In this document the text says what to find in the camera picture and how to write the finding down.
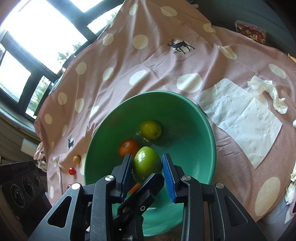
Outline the stemmed cherry tomato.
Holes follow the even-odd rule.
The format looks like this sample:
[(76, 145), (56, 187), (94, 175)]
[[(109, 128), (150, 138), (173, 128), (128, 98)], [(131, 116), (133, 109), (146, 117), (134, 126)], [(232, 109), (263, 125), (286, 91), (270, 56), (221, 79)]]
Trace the stemmed cherry tomato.
[(70, 167), (70, 168), (68, 169), (68, 173), (69, 173), (70, 175), (75, 175), (75, 174), (76, 174), (76, 170), (75, 170), (75, 168)]

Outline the green apple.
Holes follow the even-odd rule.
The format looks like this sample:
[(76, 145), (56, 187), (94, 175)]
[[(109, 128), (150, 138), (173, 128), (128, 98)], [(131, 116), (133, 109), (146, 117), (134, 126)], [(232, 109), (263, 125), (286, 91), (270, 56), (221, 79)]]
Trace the green apple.
[(162, 162), (155, 150), (142, 147), (133, 160), (133, 178), (142, 184), (151, 174), (162, 172)]
[(154, 120), (146, 120), (140, 124), (142, 135), (149, 140), (156, 140), (162, 135), (162, 128)]

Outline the orange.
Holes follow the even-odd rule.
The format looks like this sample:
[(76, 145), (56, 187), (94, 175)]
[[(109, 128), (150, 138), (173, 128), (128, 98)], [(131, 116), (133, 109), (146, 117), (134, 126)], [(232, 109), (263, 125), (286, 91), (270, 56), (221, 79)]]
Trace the orange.
[(141, 185), (137, 183), (136, 185), (134, 185), (134, 186), (132, 187), (131, 190), (129, 190), (128, 193), (129, 193), (130, 195), (132, 195), (133, 193), (136, 192), (136, 190), (138, 190), (138, 188), (140, 188), (140, 186), (141, 186)]
[(124, 158), (126, 154), (131, 154), (134, 158), (140, 149), (137, 141), (133, 139), (124, 140), (118, 148), (118, 153), (121, 158)]

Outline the green bowl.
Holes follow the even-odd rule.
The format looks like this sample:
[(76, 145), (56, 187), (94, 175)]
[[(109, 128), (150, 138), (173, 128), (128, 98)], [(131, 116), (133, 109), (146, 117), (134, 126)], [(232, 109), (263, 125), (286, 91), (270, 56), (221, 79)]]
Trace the green bowl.
[[(156, 140), (145, 138), (140, 131), (143, 121), (159, 123), (162, 135)], [(211, 185), (216, 166), (213, 132), (201, 109), (185, 97), (166, 91), (147, 92), (114, 109), (90, 142), (84, 170), (86, 184), (96, 183), (123, 163), (124, 158), (119, 156), (118, 148), (128, 139), (137, 141), (140, 149), (150, 147), (155, 150), (161, 162), (163, 155), (169, 154), (173, 164), (180, 166), (186, 175)], [(132, 172), (128, 191), (136, 184)], [(142, 216), (144, 237), (165, 233), (182, 226), (183, 204), (171, 201), (165, 182)]]

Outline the pink clothes pile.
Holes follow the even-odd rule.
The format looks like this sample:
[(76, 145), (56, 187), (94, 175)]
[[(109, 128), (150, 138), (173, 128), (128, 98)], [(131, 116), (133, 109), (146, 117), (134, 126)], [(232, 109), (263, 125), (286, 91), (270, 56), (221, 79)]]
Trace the pink clothes pile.
[(39, 169), (41, 169), (44, 172), (47, 172), (48, 165), (47, 165), (44, 146), (42, 142), (40, 142), (40, 144), (38, 145), (37, 150), (33, 156), (33, 159), (37, 162), (37, 167)]

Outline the right tan longan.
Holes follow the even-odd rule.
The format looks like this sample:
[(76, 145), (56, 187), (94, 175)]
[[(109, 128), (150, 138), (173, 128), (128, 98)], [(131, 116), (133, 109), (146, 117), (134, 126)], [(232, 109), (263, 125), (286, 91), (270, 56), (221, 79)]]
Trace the right tan longan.
[(81, 157), (80, 156), (74, 156), (73, 163), (79, 164), (80, 162), (81, 162)]

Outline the flat white napkin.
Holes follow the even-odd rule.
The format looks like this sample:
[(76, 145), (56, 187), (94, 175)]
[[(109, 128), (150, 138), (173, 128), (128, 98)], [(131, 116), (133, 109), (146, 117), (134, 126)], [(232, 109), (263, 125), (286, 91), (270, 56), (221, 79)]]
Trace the flat white napkin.
[(210, 120), (233, 138), (256, 169), (272, 148), (281, 121), (261, 101), (226, 78), (195, 100)]

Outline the crumpled white tissue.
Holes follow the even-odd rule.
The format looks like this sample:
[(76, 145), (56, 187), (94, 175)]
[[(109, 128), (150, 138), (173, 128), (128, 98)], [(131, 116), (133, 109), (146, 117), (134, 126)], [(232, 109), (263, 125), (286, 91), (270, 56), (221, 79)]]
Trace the crumpled white tissue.
[(273, 108), (280, 114), (286, 114), (288, 106), (285, 104), (285, 98), (280, 98), (276, 86), (271, 80), (262, 80), (257, 76), (253, 76), (247, 85), (262, 94), (267, 92), (273, 100)]

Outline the dark framed window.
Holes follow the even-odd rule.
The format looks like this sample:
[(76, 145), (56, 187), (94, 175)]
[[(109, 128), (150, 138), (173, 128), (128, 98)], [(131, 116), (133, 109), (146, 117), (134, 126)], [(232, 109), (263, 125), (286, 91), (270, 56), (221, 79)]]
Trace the dark framed window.
[(122, 1), (1, 1), (1, 100), (34, 121), (54, 83)]

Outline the pink polka dot cloth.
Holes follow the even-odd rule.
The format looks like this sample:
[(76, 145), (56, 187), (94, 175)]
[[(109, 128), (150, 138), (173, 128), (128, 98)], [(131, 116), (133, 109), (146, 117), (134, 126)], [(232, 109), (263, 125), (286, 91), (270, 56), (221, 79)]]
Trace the pink polka dot cloth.
[[(283, 52), (216, 27), (187, 1), (126, 1), (89, 47), (68, 66), (35, 121), (54, 204), (68, 184), (84, 182), (86, 152), (96, 129), (121, 102), (166, 90), (193, 100), (221, 79), (244, 90), (253, 76), (271, 80), (285, 98), (280, 133), (255, 169), (236, 142), (214, 127), (223, 182), (257, 222), (282, 202), (295, 165), (295, 63)], [(80, 156), (79, 164), (73, 163)], [(75, 168), (70, 175), (68, 169)]]

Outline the snack packet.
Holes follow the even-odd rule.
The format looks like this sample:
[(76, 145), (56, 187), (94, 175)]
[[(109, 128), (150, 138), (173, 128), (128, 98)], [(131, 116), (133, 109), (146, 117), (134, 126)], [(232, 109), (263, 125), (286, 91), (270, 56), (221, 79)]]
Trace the snack packet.
[(245, 37), (254, 40), (257, 43), (260, 44), (266, 44), (266, 31), (265, 29), (250, 24), (244, 21), (235, 21), (235, 28), (236, 32), (240, 33), (241, 35), (244, 35)]

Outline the grey sofa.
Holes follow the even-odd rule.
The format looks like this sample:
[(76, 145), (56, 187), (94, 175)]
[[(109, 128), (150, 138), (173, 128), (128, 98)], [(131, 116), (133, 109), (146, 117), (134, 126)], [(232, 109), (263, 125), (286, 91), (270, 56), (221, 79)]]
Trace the grey sofa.
[(254, 24), (266, 31), (266, 44), (295, 57), (295, 39), (266, 1), (193, 1), (213, 25), (235, 31), (235, 22)]

